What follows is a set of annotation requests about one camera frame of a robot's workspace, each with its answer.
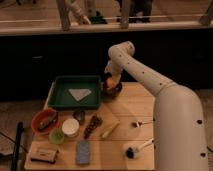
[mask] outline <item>blue sponge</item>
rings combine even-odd
[[[76,146],[76,164],[85,165],[89,164],[89,141],[81,140],[77,143]]]

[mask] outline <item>wooden table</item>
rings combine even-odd
[[[153,124],[133,128],[133,121],[149,122],[153,118],[154,97],[139,83],[123,83],[123,90],[116,99],[103,97],[97,110],[86,111],[86,121],[80,126],[79,135],[65,138],[62,145],[54,145],[47,136],[34,136],[25,162],[26,170],[154,170],[153,145],[144,148],[137,159],[128,159],[125,150],[130,146],[144,143],[153,137]],[[73,111],[60,111],[60,120],[72,117]],[[83,139],[83,131],[93,114],[103,119],[89,137],[90,164],[75,164],[76,143]],[[118,127],[107,139],[100,138],[101,131],[110,123],[119,120]],[[30,154],[37,147],[52,147],[59,150],[55,164],[31,162]]]

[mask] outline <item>brown bowl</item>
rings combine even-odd
[[[54,128],[59,127],[59,118],[57,115],[56,118],[54,119],[54,121],[51,122],[46,128],[44,128],[42,130],[39,129],[40,123],[47,120],[55,112],[57,112],[57,111],[52,108],[47,108],[47,109],[44,109],[44,110],[36,113],[31,122],[31,128],[32,128],[33,132],[38,135],[46,135],[46,134],[49,134],[50,131],[53,130]]]

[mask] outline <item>cabinet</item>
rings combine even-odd
[[[99,74],[110,46],[132,41],[134,57],[193,89],[212,88],[212,29],[0,37],[0,100],[44,99],[57,75]],[[134,81],[126,72],[122,81]]]

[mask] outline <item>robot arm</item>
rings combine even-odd
[[[208,171],[203,111],[197,95],[133,59],[131,42],[114,45],[108,53],[105,72],[116,83],[125,69],[155,97],[155,170]]]
[[[68,10],[73,13],[78,24],[91,24],[89,18],[84,14],[76,0],[66,0]]]

